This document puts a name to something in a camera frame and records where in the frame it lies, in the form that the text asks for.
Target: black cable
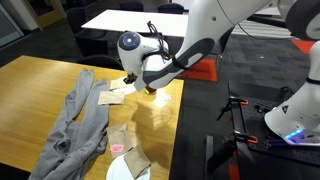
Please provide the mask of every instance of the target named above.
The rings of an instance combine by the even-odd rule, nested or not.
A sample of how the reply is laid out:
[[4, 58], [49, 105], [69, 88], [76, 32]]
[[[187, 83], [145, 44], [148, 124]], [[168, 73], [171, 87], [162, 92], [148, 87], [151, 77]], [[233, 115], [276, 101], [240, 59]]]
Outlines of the black cable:
[[149, 21], [148, 23], [148, 28], [150, 30], [150, 34], [156, 38], [159, 42], [159, 51], [160, 51], [160, 55], [163, 59], [165, 60], [169, 60], [170, 59], [170, 56], [169, 54], [164, 50], [164, 47], [163, 47], [163, 37], [160, 33], [158, 33], [158, 30], [157, 28], [151, 23], [151, 21]]
[[255, 37], [255, 36], [252, 36], [251, 34], [249, 34], [247, 31], [245, 31], [242, 26], [240, 25], [240, 23], [238, 24], [238, 26], [240, 27], [240, 29], [246, 33], [248, 36], [250, 36], [251, 38], [254, 38], [254, 39], [258, 39], [258, 40], [291, 40], [293, 38], [258, 38], [258, 37]]

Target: gray fabric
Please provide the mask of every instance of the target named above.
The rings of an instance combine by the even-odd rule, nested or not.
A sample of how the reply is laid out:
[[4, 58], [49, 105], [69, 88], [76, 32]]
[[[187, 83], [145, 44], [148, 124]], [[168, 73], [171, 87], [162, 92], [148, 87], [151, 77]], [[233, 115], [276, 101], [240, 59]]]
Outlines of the gray fabric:
[[[98, 105], [100, 91], [108, 91], [106, 79], [93, 82], [93, 71], [82, 70], [50, 132], [30, 180], [83, 179], [88, 163], [106, 148], [109, 105]], [[75, 122], [84, 102], [81, 122]]]

